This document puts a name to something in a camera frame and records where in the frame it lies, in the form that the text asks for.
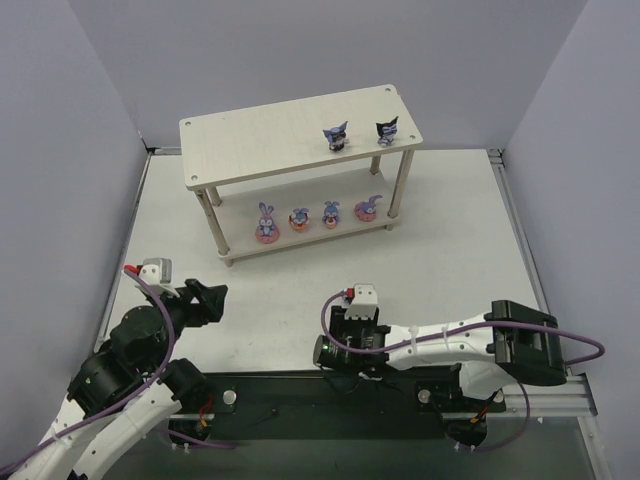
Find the gray panel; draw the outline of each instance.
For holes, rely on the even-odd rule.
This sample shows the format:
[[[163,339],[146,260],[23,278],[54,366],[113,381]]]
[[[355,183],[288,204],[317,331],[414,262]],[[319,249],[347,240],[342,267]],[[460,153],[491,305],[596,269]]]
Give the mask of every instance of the gray panel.
[[[585,0],[70,3],[148,145],[179,146],[181,118],[393,83],[429,148],[485,148]]]
[[[608,347],[583,369],[616,478],[640,469],[639,15],[630,0],[587,4],[505,159],[551,312]]]
[[[486,442],[517,430],[522,419],[491,420]],[[533,421],[527,433],[491,453],[456,453],[450,440],[261,441],[235,451],[172,452],[156,434],[138,442],[104,477],[236,479],[484,479],[593,478],[576,420]]]
[[[0,3],[0,464],[95,338],[146,152],[64,0]]]

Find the toy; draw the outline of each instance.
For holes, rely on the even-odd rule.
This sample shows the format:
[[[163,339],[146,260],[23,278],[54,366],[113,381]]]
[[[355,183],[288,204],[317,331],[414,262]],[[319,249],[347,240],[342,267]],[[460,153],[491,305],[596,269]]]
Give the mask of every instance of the toy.
[[[326,205],[324,209],[324,216],[322,217],[322,223],[324,223],[325,227],[330,230],[333,230],[338,226],[338,222],[340,221],[340,217],[338,216],[338,206],[339,202],[324,202]]]
[[[267,207],[264,202],[260,202],[259,207],[262,212],[262,217],[260,218],[258,228],[256,228],[256,238],[260,243],[268,245],[280,238],[280,229],[271,216],[271,212],[274,210],[273,205]]]
[[[302,232],[309,226],[309,209],[294,208],[293,213],[289,215],[289,225],[296,232]]]
[[[374,195],[373,197],[369,197],[369,200],[366,202],[360,202],[356,205],[354,209],[356,213],[356,217],[358,217],[363,222],[371,222],[376,219],[376,200],[382,198],[382,195]]]
[[[393,137],[398,133],[398,117],[391,120],[389,123],[376,123],[378,129],[378,145],[381,147],[388,147],[393,143]]]
[[[338,127],[323,130],[324,136],[329,141],[329,149],[333,152],[339,152],[344,148],[345,139],[347,138],[347,122]]]

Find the tabletop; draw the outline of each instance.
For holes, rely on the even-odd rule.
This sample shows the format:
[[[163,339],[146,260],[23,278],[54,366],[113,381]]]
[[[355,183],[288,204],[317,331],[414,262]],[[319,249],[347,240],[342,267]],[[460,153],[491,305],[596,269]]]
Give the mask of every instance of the tabletop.
[[[383,157],[387,178],[400,154]],[[366,160],[262,178],[220,188],[226,194],[363,168]],[[426,325],[488,312],[491,301],[536,307],[525,265],[483,150],[417,151],[400,221],[391,232],[366,234],[265,254],[227,268],[217,258],[204,214],[182,182],[179,156],[150,161],[127,263],[173,260],[174,285],[197,278],[229,286],[218,324],[187,329],[175,358],[205,372],[304,370],[321,332],[320,309],[337,291],[372,283],[380,323]],[[122,278],[109,329],[144,304]]]
[[[376,123],[398,117],[393,145]],[[329,150],[323,129],[347,121],[348,144]],[[414,149],[422,136],[393,85],[215,113],[180,121],[189,190]]]

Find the cartoon character toy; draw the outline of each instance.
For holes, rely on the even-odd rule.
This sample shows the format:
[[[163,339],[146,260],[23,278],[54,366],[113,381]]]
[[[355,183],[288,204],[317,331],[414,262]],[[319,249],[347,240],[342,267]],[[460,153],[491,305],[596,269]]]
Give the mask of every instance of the cartoon character toy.
[[[271,213],[274,210],[273,205],[269,205],[267,207],[263,202],[260,202],[259,206],[260,211],[262,212],[262,217],[260,218],[258,228],[256,228],[256,238],[260,243],[268,245],[280,238],[280,229],[276,226],[276,223],[271,216]]]
[[[393,143],[393,137],[398,133],[398,117],[391,120],[389,123],[376,123],[378,129],[378,145],[381,147],[388,147]]]
[[[294,208],[293,213],[289,215],[289,225],[296,232],[302,232],[309,226],[309,209]]]
[[[382,195],[374,195],[367,202],[360,202],[356,205],[354,211],[356,217],[363,222],[371,222],[376,219],[376,200],[382,198]]]
[[[347,122],[338,127],[322,130],[324,136],[329,141],[329,149],[333,152],[339,152],[344,148],[345,139],[347,138]]]
[[[330,230],[333,230],[338,226],[338,222],[340,221],[340,217],[338,216],[338,206],[339,202],[324,202],[326,205],[324,209],[324,216],[322,217],[322,223],[324,223],[325,227]]]

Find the table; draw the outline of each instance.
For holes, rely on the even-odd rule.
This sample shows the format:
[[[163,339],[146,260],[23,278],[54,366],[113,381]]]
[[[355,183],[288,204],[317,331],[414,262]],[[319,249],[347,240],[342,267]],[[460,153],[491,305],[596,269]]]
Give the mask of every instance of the table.
[[[398,116],[398,134],[392,145],[377,143],[376,122]],[[323,129],[348,121],[344,149],[328,148]],[[407,107],[393,85],[364,88],[180,121],[184,182],[198,198],[227,266],[237,258],[317,242],[330,237],[385,227],[398,219],[414,149],[422,143]],[[381,156],[403,152],[393,190],[380,172]],[[316,177],[224,198],[221,185],[318,168],[371,157],[369,168]],[[358,220],[356,203],[381,194],[379,214],[371,222]],[[265,245],[254,237],[258,204],[275,206],[273,217],[280,238]],[[339,201],[341,222],[329,230],[321,222],[326,201]],[[311,210],[310,226],[295,232],[287,226],[294,208]]]
[[[314,368],[311,354],[321,332],[320,308],[330,295],[357,282],[376,286],[381,323],[466,319],[489,311],[492,300],[503,298],[535,307],[486,152],[416,151],[415,159],[403,200],[410,215],[401,217],[392,233],[378,229],[345,236],[228,269],[215,258],[200,208],[184,188],[182,159],[152,157],[126,262],[169,257],[176,286],[185,278],[229,286],[221,323],[185,330],[174,358],[187,357],[203,372]],[[382,172],[395,171],[400,160],[399,154],[383,158]],[[348,174],[369,162],[326,168]],[[248,188],[310,180],[319,172],[303,170],[286,180],[271,176],[220,190],[226,197]],[[108,330],[143,303],[133,282],[123,278]]]

